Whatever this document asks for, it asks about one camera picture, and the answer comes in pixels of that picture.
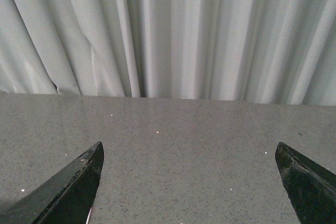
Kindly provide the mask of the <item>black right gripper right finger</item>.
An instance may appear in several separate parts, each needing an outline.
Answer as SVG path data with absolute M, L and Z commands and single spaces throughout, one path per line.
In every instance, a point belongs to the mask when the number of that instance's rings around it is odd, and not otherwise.
M 335 174 L 283 142 L 275 160 L 300 223 L 335 223 Z

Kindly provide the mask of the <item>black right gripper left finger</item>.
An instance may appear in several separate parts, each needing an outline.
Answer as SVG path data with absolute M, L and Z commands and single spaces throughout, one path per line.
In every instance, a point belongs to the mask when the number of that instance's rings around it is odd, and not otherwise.
M 86 223 L 100 184 L 97 142 L 29 195 L 1 213 L 1 223 Z

